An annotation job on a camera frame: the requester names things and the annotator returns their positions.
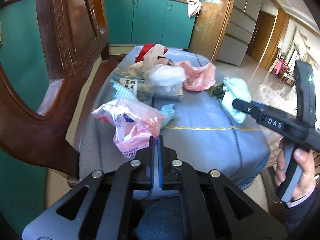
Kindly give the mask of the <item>dark suit sleeve forearm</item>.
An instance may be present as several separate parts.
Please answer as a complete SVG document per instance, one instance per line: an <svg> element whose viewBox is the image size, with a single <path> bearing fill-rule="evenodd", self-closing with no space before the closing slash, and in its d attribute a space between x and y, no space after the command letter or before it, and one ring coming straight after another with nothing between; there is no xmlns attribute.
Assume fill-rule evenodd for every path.
<svg viewBox="0 0 320 240"><path fill-rule="evenodd" d="M319 188L292 203L287 203L283 226L292 239L308 239L319 226Z"/></svg>

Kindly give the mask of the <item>person's right hand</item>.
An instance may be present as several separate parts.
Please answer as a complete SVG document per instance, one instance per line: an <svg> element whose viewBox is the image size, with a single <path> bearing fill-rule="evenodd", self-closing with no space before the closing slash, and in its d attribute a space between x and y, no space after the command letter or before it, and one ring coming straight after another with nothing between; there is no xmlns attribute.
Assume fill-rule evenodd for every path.
<svg viewBox="0 0 320 240"><path fill-rule="evenodd" d="M285 138L279 143L276 175L277 196L284 203L301 201L315 188L315 162L312 152Z"/></svg>

